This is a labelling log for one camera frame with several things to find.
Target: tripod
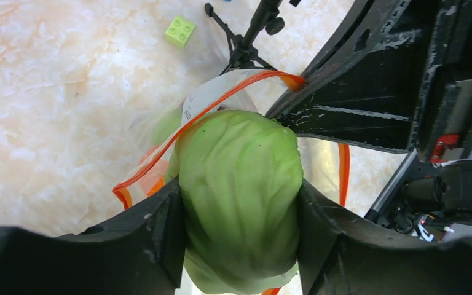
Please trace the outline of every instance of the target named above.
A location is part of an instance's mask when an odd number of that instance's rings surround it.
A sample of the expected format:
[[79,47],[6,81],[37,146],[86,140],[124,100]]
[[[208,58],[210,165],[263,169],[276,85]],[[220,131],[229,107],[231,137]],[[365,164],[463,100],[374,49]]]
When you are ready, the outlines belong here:
[[[210,3],[205,4],[205,13],[209,17],[212,17],[227,35],[230,58],[229,64],[221,74],[225,74],[232,69],[269,69],[276,71],[273,66],[258,56],[258,50],[254,48],[252,43],[258,36],[258,33],[263,29],[267,31],[267,34],[274,35],[285,27],[285,21],[281,17],[278,17],[280,13],[278,7],[281,1],[282,0],[261,0],[251,19],[251,25],[245,33],[245,36],[235,35],[229,29],[229,26],[214,12],[213,6]],[[261,67],[257,67],[254,61],[258,62]]]

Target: green cabbage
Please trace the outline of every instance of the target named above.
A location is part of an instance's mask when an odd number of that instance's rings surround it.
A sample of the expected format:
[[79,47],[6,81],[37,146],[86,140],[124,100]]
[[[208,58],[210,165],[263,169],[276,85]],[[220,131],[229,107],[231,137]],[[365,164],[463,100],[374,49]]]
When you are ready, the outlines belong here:
[[303,171],[290,129],[247,111],[217,111],[176,142],[189,243],[184,266],[208,294],[257,294],[297,272],[296,195]]
[[180,128],[182,121],[182,109],[175,108],[158,122],[155,132],[152,135],[153,144],[162,144],[177,129]]

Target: marble surface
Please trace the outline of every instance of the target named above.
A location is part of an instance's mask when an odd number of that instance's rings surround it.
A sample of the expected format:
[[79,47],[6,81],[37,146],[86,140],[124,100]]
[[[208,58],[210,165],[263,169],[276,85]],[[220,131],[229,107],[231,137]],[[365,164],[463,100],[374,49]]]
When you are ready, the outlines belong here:
[[[260,34],[255,46],[299,74],[352,2],[285,2],[286,28]],[[212,2],[236,33],[257,3]],[[122,210],[111,189],[140,159],[124,134],[127,118],[180,100],[226,65],[226,40],[203,4],[0,0],[0,225],[61,235]],[[198,26],[185,50],[163,39],[177,15]],[[352,147],[347,207],[364,214],[402,159]],[[291,285],[283,294],[298,294]]]

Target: green lego brick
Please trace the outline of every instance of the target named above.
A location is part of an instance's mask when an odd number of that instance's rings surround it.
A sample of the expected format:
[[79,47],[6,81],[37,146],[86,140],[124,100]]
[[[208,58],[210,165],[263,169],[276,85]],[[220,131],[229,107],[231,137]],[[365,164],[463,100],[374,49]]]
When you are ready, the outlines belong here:
[[192,32],[194,32],[195,29],[195,24],[182,17],[175,17],[165,32],[165,40],[174,46],[183,49],[187,45],[187,42],[191,38]]

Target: ziplock bag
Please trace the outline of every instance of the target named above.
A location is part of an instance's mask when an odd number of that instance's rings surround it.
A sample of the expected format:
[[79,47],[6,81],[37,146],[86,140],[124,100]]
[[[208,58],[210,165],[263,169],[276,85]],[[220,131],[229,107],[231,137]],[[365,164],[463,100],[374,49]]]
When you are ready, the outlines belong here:
[[[244,69],[228,72],[201,85],[175,105],[154,112],[138,114],[127,126],[126,133],[141,160],[114,189],[124,209],[149,197],[163,186],[175,140],[197,119],[217,109],[241,109],[265,114],[274,100],[285,90],[294,91],[304,79],[279,71]],[[340,203],[344,205],[348,183],[347,146],[339,145]]]

